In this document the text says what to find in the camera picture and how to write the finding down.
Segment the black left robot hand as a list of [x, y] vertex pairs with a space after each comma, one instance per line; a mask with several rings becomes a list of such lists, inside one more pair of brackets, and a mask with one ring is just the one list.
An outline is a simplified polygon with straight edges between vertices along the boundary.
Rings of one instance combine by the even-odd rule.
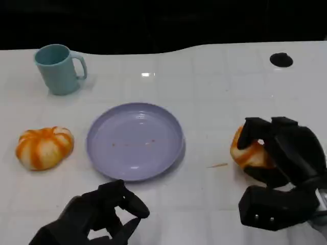
[[41, 227], [30, 244], [127, 244], [150, 211], [123, 180], [73, 197], [55, 221]]

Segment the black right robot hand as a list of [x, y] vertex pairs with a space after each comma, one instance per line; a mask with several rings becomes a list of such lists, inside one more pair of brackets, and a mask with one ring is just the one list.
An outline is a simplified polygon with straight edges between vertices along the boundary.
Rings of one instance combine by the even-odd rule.
[[247, 117], [236, 147], [259, 150], [259, 159], [247, 160], [241, 168], [268, 187], [326, 182], [326, 158], [317, 136], [290, 118]]

